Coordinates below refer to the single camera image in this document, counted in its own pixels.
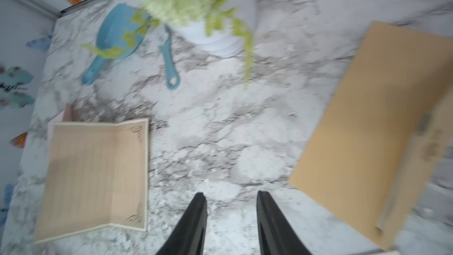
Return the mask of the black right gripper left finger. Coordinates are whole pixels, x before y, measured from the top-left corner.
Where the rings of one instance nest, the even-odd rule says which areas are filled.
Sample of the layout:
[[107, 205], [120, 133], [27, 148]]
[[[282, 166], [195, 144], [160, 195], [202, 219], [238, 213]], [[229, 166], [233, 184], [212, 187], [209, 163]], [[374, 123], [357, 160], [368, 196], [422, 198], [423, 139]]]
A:
[[157, 255], [202, 255], [208, 218], [207, 200], [198, 192]]

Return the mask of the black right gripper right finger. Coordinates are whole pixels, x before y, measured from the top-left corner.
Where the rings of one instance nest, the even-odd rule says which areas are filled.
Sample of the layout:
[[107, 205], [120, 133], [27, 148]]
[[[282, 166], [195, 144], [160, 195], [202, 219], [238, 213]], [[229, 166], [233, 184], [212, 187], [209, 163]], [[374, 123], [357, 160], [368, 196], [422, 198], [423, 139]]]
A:
[[262, 255], [311, 255], [267, 191], [257, 194], [257, 223]]

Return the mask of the kraft brown envelope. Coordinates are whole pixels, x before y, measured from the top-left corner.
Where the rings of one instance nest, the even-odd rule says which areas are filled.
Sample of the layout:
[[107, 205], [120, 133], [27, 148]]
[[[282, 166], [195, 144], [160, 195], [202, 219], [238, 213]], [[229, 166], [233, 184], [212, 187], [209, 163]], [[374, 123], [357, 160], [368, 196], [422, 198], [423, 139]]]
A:
[[388, 250], [452, 135], [452, 38], [374, 22], [289, 182]]

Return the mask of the pink envelope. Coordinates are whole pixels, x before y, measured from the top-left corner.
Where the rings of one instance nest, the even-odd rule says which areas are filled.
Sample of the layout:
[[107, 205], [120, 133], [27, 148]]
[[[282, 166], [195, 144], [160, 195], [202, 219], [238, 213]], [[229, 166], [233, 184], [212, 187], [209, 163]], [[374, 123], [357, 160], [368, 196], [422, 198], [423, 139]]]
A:
[[65, 109], [48, 122], [47, 140], [50, 141], [53, 136], [54, 125], [61, 122], [72, 122], [73, 118], [73, 105], [66, 105]]

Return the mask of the teal plastic dustpan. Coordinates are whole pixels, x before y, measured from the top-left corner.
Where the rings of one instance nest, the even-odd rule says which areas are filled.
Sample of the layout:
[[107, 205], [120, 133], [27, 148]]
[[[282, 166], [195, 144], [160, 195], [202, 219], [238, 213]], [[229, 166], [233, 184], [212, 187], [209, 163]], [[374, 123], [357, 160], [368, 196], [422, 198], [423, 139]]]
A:
[[133, 54], [151, 23], [152, 19], [144, 9], [126, 4], [116, 5], [103, 21], [96, 43], [81, 45], [96, 55], [81, 78], [82, 84], [93, 84], [109, 61], [124, 59]]

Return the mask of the white pot with artificial plant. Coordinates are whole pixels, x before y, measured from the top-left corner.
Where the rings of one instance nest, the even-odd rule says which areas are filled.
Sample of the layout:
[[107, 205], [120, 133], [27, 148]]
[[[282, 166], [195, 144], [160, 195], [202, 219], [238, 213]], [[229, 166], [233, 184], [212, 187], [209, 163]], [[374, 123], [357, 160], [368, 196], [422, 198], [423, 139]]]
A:
[[244, 78], [254, 64], [256, 0], [140, 0], [152, 19], [147, 29], [166, 24], [172, 32], [218, 57], [244, 54]]

